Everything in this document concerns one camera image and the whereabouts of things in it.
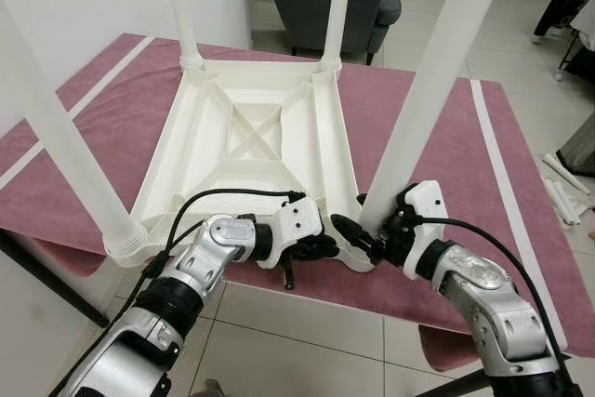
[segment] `pink tablecloth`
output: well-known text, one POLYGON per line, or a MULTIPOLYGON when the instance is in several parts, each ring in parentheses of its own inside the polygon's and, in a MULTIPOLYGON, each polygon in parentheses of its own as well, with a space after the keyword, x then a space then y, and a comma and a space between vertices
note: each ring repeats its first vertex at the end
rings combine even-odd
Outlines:
MULTIPOLYGON (((59 90, 70 109, 142 36, 125 34, 59 90)), ((219 60, 291 60, 291 57, 201 46, 219 60)), ((75 119, 127 209, 134 204, 179 84, 179 47, 154 40, 75 119)), ((361 192, 376 171, 413 73, 345 64, 339 81, 353 165, 361 192)), ((524 223, 560 314, 568 351, 594 354, 594 317, 579 270, 552 210, 531 153, 500 85, 482 82, 486 105, 524 223)), ((0 175, 35 142, 25 123, 0 140, 0 175)), ((469 80, 459 79, 419 161, 413 181, 440 181, 449 215, 468 220, 518 252, 472 102, 469 80)), ((99 231, 45 152, 0 191, 0 228, 27 235, 64 266, 90 274, 103 259, 99 231)), ((448 229, 447 237, 500 263, 503 256, 478 237, 448 229)), ((283 290, 278 270, 234 264, 230 280, 283 290)), ((295 293, 376 311, 420 324, 468 332, 462 318, 422 281, 380 264, 360 274, 335 261, 298 263, 295 293)), ((526 288, 519 281, 522 294, 526 288)))

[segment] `floor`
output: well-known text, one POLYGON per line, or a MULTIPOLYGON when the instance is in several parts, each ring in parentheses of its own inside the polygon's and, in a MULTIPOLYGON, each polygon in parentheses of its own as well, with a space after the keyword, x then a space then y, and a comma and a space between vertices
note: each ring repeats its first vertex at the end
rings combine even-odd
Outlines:
MULTIPOLYGON (((373 65, 414 71, 444 0, 402 1, 403 15, 390 28, 373 65)), ((592 88, 569 74, 560 82, 552 77, 566 49, 567 33, 538 46, 529 41, 548 1, 494 0, 460 69, 460 76, 503 85, 536 159, 560 148, 595 110, 592 88)), ((274 4, 254 4, 253 29, 254 49, 289 53, 274 4)), ((364 57, 345 59, 363 62, 364 57)), ((595 183, 590 186, 595 191, 595 183)), ((591 215, 566 233, 595 306, 595 247, 587 237, 592 230, 591 215)), ((133 280, 131 275, 121 284, 112 314, 133 280)), ((585 395, 593 392, 595 360, 572 359, 568 364, 585 395)), ((200 390, 209 377, 218 379, 232 397, 408 397, 477 368, 472 364, 443 374, 432 371, 416 325, 406 321, 222 284, 170 376, 172 395, 182 397, 200 390)))

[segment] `white stripe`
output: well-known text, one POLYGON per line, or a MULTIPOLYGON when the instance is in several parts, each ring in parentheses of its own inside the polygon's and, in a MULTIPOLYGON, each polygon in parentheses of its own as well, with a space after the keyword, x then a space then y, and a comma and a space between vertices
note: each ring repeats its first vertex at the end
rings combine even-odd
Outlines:
POLYGON ((477 116, 479 117, 480 127, 482 128, 483 139, 485 140, 485 147, 490 156, 492 162, 492 168, 496 175, 496 182, 500 195, 502 196, 502 202, 506 215, 509 218, 510 229, 514 236, 514 242, 519 248, 519 254, 521 255, 521 261, 524 268, 527 270, 531 279, 533 280, 539 296, 543 301, 544 308, 548 314, 551 327, 554 331, 558 344, 562 350, 568 347, 568 341, 562 329, 562 323, 554 307, 554 303, 551 300, 549 294, 548 285, 543 277, 543 273, 539 268, 539 263, 536 258, 536 253, 531 245, 529 234, 524 226, 522 220, 521 210, 519 204, 514 195, 514 190, 510 184, 509 173, 504 165, 500 148, 496 141, 496 134, 490 121, 490 115, 488 114, 487 107, 485 106, 485 98, 483 97, 482 83, 477 79, 471 79, 471 91, 473 93, 473 101, 475 103, 475 109, 477 110, 477 116))
MULTIPOLYGON (((130 62, 134 60, 139 53, 144 50, 154 39, 154 37, 145 37, 134 48, 132 48, 117 64, 113 66, 105 75, 94 85, 86 94, 68 111, 71 119, 83 111, 95 97, 125 69, 130 62)), ((2 190, 21 170, 25 168, 35 156, 44 149, 44 145, 37 141, 32 148, 27 151, 13 166, 11 166, 2 177, 0 177, 0 190, 2 190)))

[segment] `white tube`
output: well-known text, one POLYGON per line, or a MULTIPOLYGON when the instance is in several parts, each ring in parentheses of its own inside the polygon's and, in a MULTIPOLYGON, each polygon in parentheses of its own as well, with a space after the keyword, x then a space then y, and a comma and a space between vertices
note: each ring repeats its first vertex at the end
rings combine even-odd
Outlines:
POLYGON ((491 2, 444 2, 365 199, 360 223, 367 231, 378 233, 409 182, 491 2))
POLYGON ((196 38, 194 37, 194 28, 192 25, 192 14, 188 7, 188 0, 171 0, 176 16, 176 26, 178 27, 178 39, 181 49, 179 63, 182 67, 202 67, 205 63, 203 57, 196 48, 196 38))
POLYGON ((574 223, 572 223, 573 219, 570 214, 570 211, 568 210, 568 208, 566 208, 566 206, 564 205, 564 201, 556 191, 554 182, 550 179, 544 179, 543 184, 546 187, 546 191, 548 192, 548 196, 551 199, 551 202, 558 210, 558 214, 560 215, 564 223, 567 223, 568 225, 574 225, 574 223))
POLYGON ((566 221, 566 223, 568 225, 580 225, 580 217, 577 215, 577 213, 575 211, 575 207, 570 202, 570 198, 568 197, 568 194, 562 187, 562 184, 559 181, 555 181, 555 180, 553 183, 554 183, 554 188, 556 189, 556 192, 558 193, 558 195, 560 196, 560 199, 562 200, 564 208, 566 208, 566 213, 570 217, 566 221))
POLYGON ((147 232, 132 219, 37 64, 0 0, 0 89, 14 102, 103 235, 109 253, 125 256, 147 232))
POLYGON ((566 169, 562 164, 554 157, 551 153, 546 153, 542 157, 543 161, 546 162, 548 165, 552 167, 558 174, 560 174, 568 183, 573 185, 579 191, 584 192, 586 195, 590 195, 591 191, 583 185, 575 176, 573 176, 568 169, 566 169))
POLYGON ((343 31, 347 16, 349 0, 331 0, 331 9, 326 27, 324 53, 320 60, 323 70, 336 70, 341 66, 341 46, 343 44, 343 31))

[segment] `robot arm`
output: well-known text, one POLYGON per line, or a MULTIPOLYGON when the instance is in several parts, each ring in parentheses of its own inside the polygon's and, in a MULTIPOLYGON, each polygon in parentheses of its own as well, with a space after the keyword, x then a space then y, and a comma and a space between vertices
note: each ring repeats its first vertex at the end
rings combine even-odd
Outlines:
POLYGON ((227 215, 207 219, 192 245, 138 295, 53 395, 166 396, 171 388, 167 371, 226 266, 255 260, 271 269, 301 241, 320 236, 327 242, 322 232, 318 208, 307 197, 262 223, 227 215))
POLYGON ((453 304, 469 325, 495 397, 581 396, 562 372, 539 314, 518 295, 510 276, 494 262, 443 242, 443 224, 422 225, 423 216, 447 218, 436 181, 399 194, 378 239, 348 218, 331 219, 373 262, 385 259, 403 267, 410 279, 431 281, 432 289, 453 304))

